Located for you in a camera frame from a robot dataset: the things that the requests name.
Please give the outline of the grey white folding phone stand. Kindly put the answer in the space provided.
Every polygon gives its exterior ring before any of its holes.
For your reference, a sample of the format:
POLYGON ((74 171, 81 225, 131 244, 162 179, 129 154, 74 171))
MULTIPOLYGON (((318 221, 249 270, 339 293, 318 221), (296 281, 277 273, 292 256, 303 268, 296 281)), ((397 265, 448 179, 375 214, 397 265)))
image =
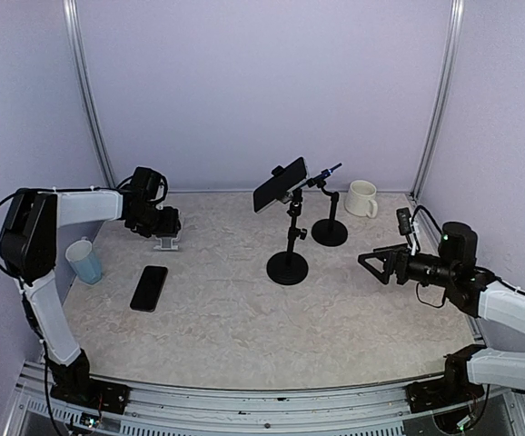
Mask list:
POLYGON ((154 250, 158 252, 177 252, 179 250, 179 242, 183 234, 183 217, 178 220, 178 227, 176 235, 156 236, 157 244, 154 250))

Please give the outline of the black stand holding blue phone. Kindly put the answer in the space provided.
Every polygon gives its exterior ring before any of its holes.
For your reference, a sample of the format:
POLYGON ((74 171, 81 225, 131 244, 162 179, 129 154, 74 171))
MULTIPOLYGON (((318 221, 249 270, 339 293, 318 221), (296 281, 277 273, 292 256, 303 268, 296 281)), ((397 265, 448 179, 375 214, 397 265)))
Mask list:
POLYGON ((315 242, 323 246, 341 246, 347 241, 348 230, 343 223, 336 219, 340 195, 338 192, 326 190, 325 186, 327 178, 321 179, 319 175, 311 178, 307 182, 307 186, 320 189, 323 194, 330 198, 330 212, 328 218, 321 219, 313 225, 312 238, 315 242))

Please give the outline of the black telescopic phone stand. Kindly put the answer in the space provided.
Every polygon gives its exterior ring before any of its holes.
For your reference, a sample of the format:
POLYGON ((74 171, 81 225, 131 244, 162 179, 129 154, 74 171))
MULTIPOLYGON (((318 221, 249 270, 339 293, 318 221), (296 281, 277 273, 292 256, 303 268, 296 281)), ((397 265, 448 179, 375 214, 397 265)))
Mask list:
POLYGON ((309 271, 304 257, 294 251, 298 238, 304 240, 307 230, 297 226, 298 217, 302 212, 301 183, 307 179, 307 168, 303 159, 290 164, 281 173, 281 191, 277 199, 282 203, 289 203, 287 213, 291 223, 287 235, 287 248, 283 252, 274 254, 266 264, 266 272, 274 281, 282 285, 295 285, 302 282, 309 271))

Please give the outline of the black smartphone with silver edge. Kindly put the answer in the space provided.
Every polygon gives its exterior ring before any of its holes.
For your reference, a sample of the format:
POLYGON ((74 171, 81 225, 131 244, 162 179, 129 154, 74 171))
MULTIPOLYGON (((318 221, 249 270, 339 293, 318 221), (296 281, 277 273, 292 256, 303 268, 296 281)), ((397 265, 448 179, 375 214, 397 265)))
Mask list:
POLYGON ((286 167, 275 167, 272 170, 272 177, 254 190, 253 211, 260 213, 276 201, 288 202, 290 192, 300 187, 307 178, 307 164, 302 156, 286 167))

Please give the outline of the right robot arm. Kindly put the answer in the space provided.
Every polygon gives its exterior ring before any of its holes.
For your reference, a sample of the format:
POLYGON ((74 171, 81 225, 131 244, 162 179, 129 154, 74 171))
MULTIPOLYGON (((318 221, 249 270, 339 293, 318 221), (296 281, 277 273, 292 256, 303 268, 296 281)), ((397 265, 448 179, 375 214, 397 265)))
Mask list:
MULTIPOLYGON (((460 312, 525 336, 525 291, 477 265, 477 242, 469 225, 446 222, 435 255, 404 243, 361 254, 358 262, 383 284, 395 278, 441 287, 460 312)), ((446 356, 440 378, 413 382, 406 395, 411 412, 423 412, 479 398, 491 385, 525 391, 525 352, 468 345, 446 356)))

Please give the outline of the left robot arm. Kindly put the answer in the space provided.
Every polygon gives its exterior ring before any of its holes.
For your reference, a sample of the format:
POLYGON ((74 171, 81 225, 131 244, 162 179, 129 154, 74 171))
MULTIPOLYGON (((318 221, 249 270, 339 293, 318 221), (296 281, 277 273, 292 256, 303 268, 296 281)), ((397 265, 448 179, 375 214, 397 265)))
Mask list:
POLYGON ((73 224, 122 221, 145 238, 176 238, 177 209, 163 205, 167 179, 146 167, 116 188, 20 188, 0 230, 0 270, 15 280, 26 319, 44 347, 47 395, 99 412, 122 414, 128 386, 95 379, 71 333, 56 288, 57 231, 73 224))

